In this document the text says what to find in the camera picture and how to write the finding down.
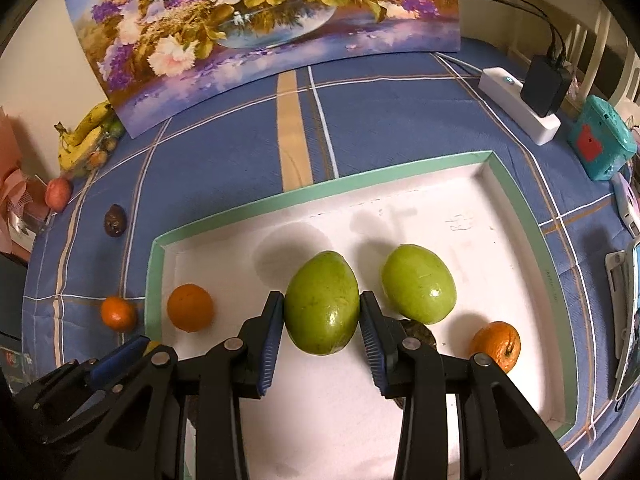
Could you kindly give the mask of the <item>small orange tangerine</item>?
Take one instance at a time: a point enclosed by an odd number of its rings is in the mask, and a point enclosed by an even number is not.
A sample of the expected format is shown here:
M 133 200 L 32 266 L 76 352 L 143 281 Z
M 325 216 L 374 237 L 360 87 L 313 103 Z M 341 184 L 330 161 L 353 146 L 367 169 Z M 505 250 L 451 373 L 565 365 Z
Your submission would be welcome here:
M 116 333 L 131 333 L 137 326 L 138 311 L 124 298 L 106 297 L 100 307 L 101 320 Z

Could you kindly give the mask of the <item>orange tangerine with stem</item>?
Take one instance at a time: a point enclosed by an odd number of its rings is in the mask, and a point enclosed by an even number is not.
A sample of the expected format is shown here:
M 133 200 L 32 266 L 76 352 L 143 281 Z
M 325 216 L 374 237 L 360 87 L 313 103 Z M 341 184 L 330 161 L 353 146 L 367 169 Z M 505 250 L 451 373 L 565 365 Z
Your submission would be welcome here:
M 521 337 L 514 326 L 503 321 L 495 321 L 481 328 L 469 344 L 469 356 L 485 353 L 491 357 L 505 373 L 513 370 L 521 353 Z

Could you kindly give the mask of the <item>large dark dried date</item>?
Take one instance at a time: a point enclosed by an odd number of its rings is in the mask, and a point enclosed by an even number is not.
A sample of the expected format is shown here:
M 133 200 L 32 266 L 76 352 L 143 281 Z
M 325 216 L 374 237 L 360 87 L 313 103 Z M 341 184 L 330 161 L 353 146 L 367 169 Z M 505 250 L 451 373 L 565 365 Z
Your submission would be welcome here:
M 424 324 L 415 320 L 408 320 L 408 318 L 403 318 L 400 324 L 408 337 L 417 339 L 421 344 L 426 344 L 434 350 L 437 349 L 435 336 Z

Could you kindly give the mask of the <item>round dark dried fruit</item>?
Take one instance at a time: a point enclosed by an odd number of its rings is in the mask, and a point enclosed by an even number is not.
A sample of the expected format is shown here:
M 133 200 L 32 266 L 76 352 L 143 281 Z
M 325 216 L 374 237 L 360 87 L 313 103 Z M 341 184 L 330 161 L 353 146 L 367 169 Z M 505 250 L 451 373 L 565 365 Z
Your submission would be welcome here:
M 127 229 L 126 212 L 122 206 L 113 204 L 104 216 L 104 231 L 110 237 L 120 237 Z

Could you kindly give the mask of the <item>blue plaid tablecloth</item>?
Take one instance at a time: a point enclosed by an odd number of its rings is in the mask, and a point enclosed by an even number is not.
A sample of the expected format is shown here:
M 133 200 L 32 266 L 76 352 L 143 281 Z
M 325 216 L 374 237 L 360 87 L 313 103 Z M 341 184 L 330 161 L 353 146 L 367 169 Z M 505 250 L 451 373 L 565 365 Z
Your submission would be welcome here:
M 258 80 L 120 140 L 36 238 L 23 302 L 26 375 L 117 346 L 100 301 L 143 298 L 155 237 L 282 191 L 278 125 L 291 99 L 317 182 L 459 152 L 498 155 L 544 233 L 570 315 L 579 393 L 564 445 L 578 467 L 600 460 L 639 403 L 636 392 L 610 398 L 617 363 L 604 257 L 630 236 L 610 185 L 587 177 L 562 134 L 533 144 L 480 93 L 471 72 L 489 66 L 510 61 L 467 39 L 452 58 L 393 53 L 304 67 L 286 90 L 276 77 Z M 104 231 L 113 204 L 126 212 L 120 237 Z

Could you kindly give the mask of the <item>smartphone on stand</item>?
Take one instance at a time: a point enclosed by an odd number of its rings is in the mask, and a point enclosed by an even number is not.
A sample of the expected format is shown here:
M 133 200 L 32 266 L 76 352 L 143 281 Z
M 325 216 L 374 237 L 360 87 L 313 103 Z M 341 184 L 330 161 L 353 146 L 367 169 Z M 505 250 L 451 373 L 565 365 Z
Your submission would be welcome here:
M 639 381 L 639 239 L 633 240 L 625 250 L 622 262 L 623 310 L 622 350 L 616 370 L 614 399 L 620 400 Z

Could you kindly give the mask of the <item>white tray with green rim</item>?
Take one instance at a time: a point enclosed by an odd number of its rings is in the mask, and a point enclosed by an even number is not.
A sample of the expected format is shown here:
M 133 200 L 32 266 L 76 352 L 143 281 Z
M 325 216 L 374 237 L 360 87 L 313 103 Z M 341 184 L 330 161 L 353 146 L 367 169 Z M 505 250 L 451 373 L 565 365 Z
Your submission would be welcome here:
M 239 333 L 273 290 L 324 250 L 344 257 L 363 290 L 379 292 L 387 256 L 425 247 L 454 278 L 457 303 L 433 327 L 448 356 L 468 352 L 485 324 L 521 336 L 510 378 L 557 437 L 574 426 L 577 365 L 562 286 L 528 203 L 498 156 L 471 152 L 408 162 L 256 200 L 157 237 L 150 255 L 146 334 L 180 358 Z M 204 288 L 215 315 L 187 333 L 167 315 L 171 292 Z M 254 479 L 388 479 L 402 414 L 375 387 L 360 336 L 332 356 L 283 338 L 273 382 L 241 404 Z

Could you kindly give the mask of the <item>red peach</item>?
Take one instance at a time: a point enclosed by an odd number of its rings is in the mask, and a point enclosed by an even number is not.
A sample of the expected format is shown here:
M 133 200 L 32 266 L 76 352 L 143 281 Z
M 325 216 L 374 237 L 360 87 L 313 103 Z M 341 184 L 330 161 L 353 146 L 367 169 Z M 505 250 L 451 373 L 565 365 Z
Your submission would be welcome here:
M 62 212 L 72 196 L 73 187 L 69 180 L 59 177 L 52 179 L 44 193 L 44 202 L 54 212 Z

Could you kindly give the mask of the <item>white phone stand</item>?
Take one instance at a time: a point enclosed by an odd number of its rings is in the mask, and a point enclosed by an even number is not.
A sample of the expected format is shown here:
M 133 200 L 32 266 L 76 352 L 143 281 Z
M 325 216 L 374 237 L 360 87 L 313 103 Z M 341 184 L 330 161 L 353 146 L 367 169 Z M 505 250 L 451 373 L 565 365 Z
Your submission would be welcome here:
M 605 271 L 612 301 L 615 356 L 618 360 L 622 355 L 627 324 L 625 257 L 626 252 L 623 250 L 610 252 L 605 256 Z

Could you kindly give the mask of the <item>yellow banana bunch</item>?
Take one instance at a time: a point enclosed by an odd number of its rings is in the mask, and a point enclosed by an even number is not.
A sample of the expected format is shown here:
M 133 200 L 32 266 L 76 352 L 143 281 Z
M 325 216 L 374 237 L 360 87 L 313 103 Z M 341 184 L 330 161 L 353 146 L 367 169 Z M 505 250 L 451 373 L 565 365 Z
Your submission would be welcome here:
M 90 153 L 114 115 L 111 103 L 103 101 L 89 110 L 74 130 L 67 129 L 62 122 L 53 126 L 58 133 L 58 166 L 62 172 L 72 170 Z

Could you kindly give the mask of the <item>clear plastic fruit container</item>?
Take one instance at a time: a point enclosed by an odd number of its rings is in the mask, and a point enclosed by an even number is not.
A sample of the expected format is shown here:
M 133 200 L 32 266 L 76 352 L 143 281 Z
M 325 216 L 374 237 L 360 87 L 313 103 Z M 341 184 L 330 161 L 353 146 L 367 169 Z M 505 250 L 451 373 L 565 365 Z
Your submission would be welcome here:
M 126 129 L 117 117 L 91 130 L 85 140 L 70 152 L 72 163 L 67 169 L 68 174 L 80 178 L 102 168 L 125 133 Z

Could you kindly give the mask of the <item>white lavender handheld device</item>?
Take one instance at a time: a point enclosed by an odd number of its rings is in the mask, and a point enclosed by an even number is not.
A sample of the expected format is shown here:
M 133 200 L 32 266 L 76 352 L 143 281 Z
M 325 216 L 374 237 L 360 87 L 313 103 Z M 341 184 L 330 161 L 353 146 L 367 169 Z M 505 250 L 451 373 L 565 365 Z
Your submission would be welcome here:
M 634 192 L 632 192 L 627 179 L 620 172 L 614 174 L 611 182 L 620 220 L 623 221 L 631 236 L 638 238 L 640 235 L 639 208 Z

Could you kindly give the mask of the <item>teal toy box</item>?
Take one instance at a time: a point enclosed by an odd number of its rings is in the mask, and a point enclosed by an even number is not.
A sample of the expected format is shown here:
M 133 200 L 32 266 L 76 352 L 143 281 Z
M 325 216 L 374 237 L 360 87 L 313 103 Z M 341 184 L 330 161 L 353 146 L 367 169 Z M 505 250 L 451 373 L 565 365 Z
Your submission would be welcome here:
M 598 96 L 588 96 L 567 142 L 593 181 L 611 180 L 637 151 L 620 114 Z

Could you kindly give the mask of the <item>flower still life painting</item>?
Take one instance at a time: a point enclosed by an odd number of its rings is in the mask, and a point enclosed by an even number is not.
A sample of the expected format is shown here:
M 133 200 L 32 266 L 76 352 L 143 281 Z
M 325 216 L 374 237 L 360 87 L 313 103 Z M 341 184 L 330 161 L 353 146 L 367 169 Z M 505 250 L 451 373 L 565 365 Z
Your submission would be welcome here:
M 132 136 L 213 96 L 306 65 L 457 51 L 457 0 L 64 0 Z

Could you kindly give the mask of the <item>white power strip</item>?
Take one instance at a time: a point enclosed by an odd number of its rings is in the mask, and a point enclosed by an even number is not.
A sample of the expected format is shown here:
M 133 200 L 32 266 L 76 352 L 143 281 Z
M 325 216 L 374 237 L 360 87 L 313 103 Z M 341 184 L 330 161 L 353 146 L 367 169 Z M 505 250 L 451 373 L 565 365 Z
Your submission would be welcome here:
M 488 67 L 480 74 L 480 90 L 494 101 L 535 144 L 549 143 L 561 127 L 558 116 L 537 115 L 522 99 L 523 84 L 502 67 Z

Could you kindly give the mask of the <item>black power adapter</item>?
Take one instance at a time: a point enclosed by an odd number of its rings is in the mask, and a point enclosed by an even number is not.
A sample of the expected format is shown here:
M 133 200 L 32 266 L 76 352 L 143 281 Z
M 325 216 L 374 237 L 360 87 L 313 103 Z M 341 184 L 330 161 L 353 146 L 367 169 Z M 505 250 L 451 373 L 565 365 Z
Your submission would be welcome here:
M 535 55 L 525 77 L 521 98 L 539 117 L 555 114 L 567 94 L 572 77 L 544 55 Z

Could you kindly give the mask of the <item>white lattice chair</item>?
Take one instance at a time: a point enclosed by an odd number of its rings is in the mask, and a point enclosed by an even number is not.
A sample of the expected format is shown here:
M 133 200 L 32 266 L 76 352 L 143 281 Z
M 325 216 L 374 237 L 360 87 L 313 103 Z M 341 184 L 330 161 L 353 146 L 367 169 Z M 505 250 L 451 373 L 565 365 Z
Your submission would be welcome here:
M 564 36 L 565 66 L 572 83 L 563 107 L 579 112 L 590 94 L 598 92 L 594 82 L 602 66 L 605 48 L 620 47 L 624 65 L 608 102 L 628 126 L 639 125 L 639 52 L 622 32 L 613 14 L 601 0 L 534 0 L 544 10 L 558 11 L 570 21 Z

